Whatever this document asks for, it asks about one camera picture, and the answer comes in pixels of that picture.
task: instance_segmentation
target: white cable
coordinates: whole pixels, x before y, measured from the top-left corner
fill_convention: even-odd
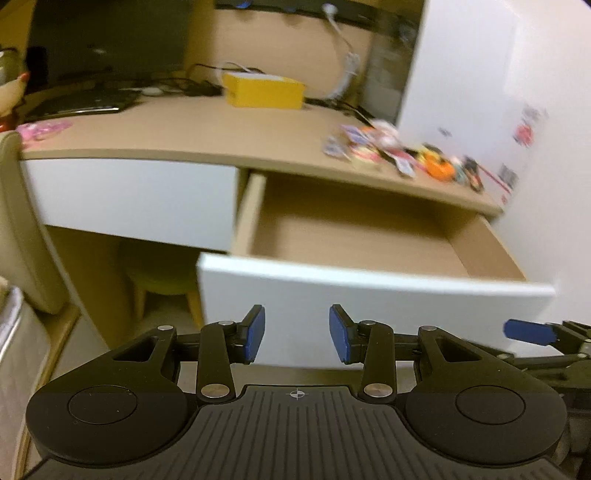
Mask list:
[[[230,64],[230,65],[235,65],[236,67],[240,67],[240,68],[241,68],[242,70],[244,70],[245,72],[248,72],[248,73],[251,73],[251,72],[252,72],[252,70],[251,70],[251,69],[248,69],[248,68],[246,68],[244,65],[240,65],[239,63],[236,63],[235,61],[230,61],[230,60],[224,60],[224,61],[221,61],[220,63],[218,63],[218,64],[217,64],[217,68],[216,68],[216,78],[217,78],[217,82],[220,84],[220,86],[221,86],[222,88],[225,88],[225,87],[224,87],[224,85],[223,85],[223,78],[222,78],[222,75],[223,75],[223,70],[222,70],[222,69],[223,69],[223,68],[224,68],[226,65],[228,65],[228,64]]]
[[[329,21],[330,25],[335,29],[339,37],[341,37],[347,44],[349,49],[347,56],[345,57],[345,72],[335,89],[326,96],[326,99],[328,100],[339,100],[347,92],[351,82],[353,81],[353,77],[357,75],[359,67],[361,66],[361,59],[359,58],[359,55],[354,52],[353,45],[351,45],[349,40],[345,38],[343,31],[340,29],[339,24],[335,20],[335,15],[337,14],[338,9],[333,4],[323,4],[322,11],[326,15],[326,19]]]

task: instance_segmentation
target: yellow box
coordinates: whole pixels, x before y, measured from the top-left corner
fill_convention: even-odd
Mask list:
[[[286,77],[259,73],[225,73],[226,100],[233,106],[301,108],[306,86]]]

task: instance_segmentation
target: mattress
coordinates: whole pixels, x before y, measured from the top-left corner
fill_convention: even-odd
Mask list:
[[[0,312],[0,479],[14,476],[25,409],[50,350],[49,336],[22,291],[12,287]]]

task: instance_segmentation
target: blue gripper pad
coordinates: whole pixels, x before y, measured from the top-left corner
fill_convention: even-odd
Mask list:
[[[244,357],[248,362],[254,362],[262,337],[265,335],[265,309],[261,308],[248,328]]]
[[[329,311],[330,336],[333,339],[336,352],[339,354],[340,361],[347,364],[351,360],[351,345],[347,327],[334,307]]]
[[[550,345],[557,340],[557,336],[550,325],[524,322],[523,320],[507,320],[503,327],[507,338],[521,340],[535,345]]]

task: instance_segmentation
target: computer monitor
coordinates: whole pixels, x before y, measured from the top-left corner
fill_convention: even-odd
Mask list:
[[[183,68],[193,0],[37,0],[29,92]]]

